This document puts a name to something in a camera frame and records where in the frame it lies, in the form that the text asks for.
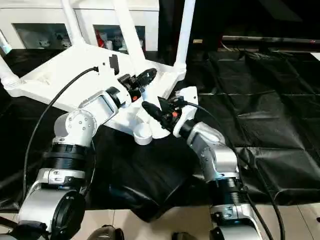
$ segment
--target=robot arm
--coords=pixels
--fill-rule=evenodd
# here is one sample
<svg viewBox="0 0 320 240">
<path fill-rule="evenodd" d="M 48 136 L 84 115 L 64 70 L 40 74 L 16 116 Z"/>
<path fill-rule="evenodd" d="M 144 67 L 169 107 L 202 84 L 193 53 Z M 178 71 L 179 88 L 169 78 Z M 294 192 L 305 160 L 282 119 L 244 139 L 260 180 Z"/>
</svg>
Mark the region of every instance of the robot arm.
<svg viewBox="0 0 320 240">
<path fill-rule="evenodd" d="M 191 100 L 196 99 L 196 91 Z M 142 106 L 163 128 L 176 137 L 183 137 L 197 154 L 209 188 L 212 223 L 217 226 L 210 232 L 210 239 L 262 240 L 254 212 L 243 191 L 237 156 L 226 145 L 224 136 L 203 122 L 195 122 L 193 118 L 197 109 L 186 105 L 183 96 L 178 95 L 169 101 L 160 98 L 159 101 L 162 111 L 146 101 Z"/>
<path fill-rule="evenodd" d="M 18 227 L 0 239 L 67 240 L 78 232 L 86 208 L 81 191 L 86 184 L 86 158 L 92 137 L 120 108 L 137 100 L 156 74 L 154 68 L 137 77 L 126 74 L 115 86 L 97 92 L 78 109 L 56 120 L 56 137 L 20 208 Z"/>
</svg>

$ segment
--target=tile floor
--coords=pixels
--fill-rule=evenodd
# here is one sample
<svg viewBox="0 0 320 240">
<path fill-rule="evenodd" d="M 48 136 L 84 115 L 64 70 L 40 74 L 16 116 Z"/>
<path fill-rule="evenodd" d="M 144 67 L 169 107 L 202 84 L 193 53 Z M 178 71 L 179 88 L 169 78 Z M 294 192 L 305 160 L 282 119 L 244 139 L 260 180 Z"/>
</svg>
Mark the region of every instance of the tile floor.
<svg viewBox="0 0 320 240">
<path fill-rule="evenodd" d="M 279 226 L 272 206 L 257 207 L 275 240 L 279 240 Z M 320 240 L 320 223 L 316 220 L 320 216 L 320 203 L 281 206 L 280 211 L 287 240 Z M 0 215 L 17 220 L 16 214 Z M 209 230 L 212 229 L 207 206 L 175 207 L 152 223 L 141 221 L 130 210 L 90 210 L 86 211 L 81 230 L 73 239 L 86 240 L 95 229 L 105 224 L 122 228 L 126 240 L 170 240 L 173 232 L 188 232 L 198 240 L 208 240 Z M 7 231 L 5 227 L 0 227 L 0 233 Z"/>
</svg>

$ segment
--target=white cabinet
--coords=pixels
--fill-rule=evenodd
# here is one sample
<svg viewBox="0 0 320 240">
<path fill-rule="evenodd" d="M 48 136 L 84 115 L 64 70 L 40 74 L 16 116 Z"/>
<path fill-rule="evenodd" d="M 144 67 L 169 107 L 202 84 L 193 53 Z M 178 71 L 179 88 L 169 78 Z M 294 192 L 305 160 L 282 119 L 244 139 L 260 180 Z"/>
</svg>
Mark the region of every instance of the white cabinet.
<svg viewBox="0 0 320 240">
<path fill-rule="evenodd" d="M 98 39 L 112 41 L 113 50 L 123 45 L 123 37 L 114 10 L 110 9 L 76 9 L 80 29 L 85 41 L 98 46 Z M 158 50 L 158 11 L 130 11 L 141 45 L 146 51 Z"/>
<path fill-rule="evenodd" d="M 126 51 L 112 0 L 70 0 L 88 44 Z M 146 51 L 158 50 L 159 0 L 127 0 Z M 61 0 L 1 0 L 0 30 L 13 49 L 63 49 L 70 30 Z"/>
<path fill-rule="evenodd" d="M 2 8 L 0 30 L 13 49 L 63 49 L 70 44 L 62 9 Z"/>
</svg>

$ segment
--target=wrinkled black cloth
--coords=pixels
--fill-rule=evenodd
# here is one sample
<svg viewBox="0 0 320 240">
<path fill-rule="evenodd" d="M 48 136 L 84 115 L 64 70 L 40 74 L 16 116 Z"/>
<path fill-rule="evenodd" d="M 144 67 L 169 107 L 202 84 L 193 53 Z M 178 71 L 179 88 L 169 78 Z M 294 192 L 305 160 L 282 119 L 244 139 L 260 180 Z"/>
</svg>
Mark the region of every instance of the wrinkled black cloth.
<svg viewBox="0 0 320 240">
<path fill-rule="evenodd" d="M 59 52 L 41 53 L 13 50 L 5 60 L 21 77 Z M 319 202 L 320 62 L 307 53 L 211 52 L 190 54 L 187 66 L 185 81 L 176 88 L 196 85 L 199 104 L 219 124 L 200 110 L 196 119 L 224 132 L 240 158 L 259 167 L 279 204 Z M 19 209 L 25 150 L 45 107 L 0 89 L 2 212 Z M 52 108 L 35 136 L 29 184 L 54 137 L 54 122 L 63 113 Z M 170 135 L 139 146 L 132 136 L 101 126 L 93 140 L 97 168 L 88 209 L 132 209 L 151 221 L 173 206 L 209 203 L 197 157 L 183 139 Z M 269 202 L 255 175 L 245 168 L 242 172 L 253 199 Z"/>
</svg>

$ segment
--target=black plastic sheet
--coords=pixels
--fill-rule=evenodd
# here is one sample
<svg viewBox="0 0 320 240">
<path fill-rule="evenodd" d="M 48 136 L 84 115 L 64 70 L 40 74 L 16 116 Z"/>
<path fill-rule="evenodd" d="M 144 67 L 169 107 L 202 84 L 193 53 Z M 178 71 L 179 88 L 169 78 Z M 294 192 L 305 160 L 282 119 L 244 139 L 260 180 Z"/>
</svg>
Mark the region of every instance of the black plastic sheet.
<svg viewBox="0 0 320 240">
<path fill-rule="evenodd" d="M 30 51 L 26 55 L 23 60 L 24 52 L 14 50 L 5 59 L 19 76 L 48 58 L 44 52 L 39 57 Z M 198 87 L 199 104 L 216 116 L 239 156 L 259 167 L 276 201 L 282 205 L 318 202 L 320 62 L 307 53 L 219 52 L 191 55 L 188 60 L 185 81 L 176 88 Z M 24 153 L 45 107 L 26 97 L 12 98 L 0 89 L 2 212 L 19 209 Z M 54 136 L 54 122 L 63 113 L 52 108 L 35 136 L 30 184 Z M 199 110 L 196 119 L 220 128 Z M 183 139 L 170 135 L 139 146 L 132 136 L 102 126 L 94 142 L 97 170 L 87 198 L 89 209 L 132 209 L 150 221 L 173 206 L 209 203 L 197 157 Z M 253 199 L 268 203 L 255 176 L 245 168 L 242 171 Z"/>
</svg>

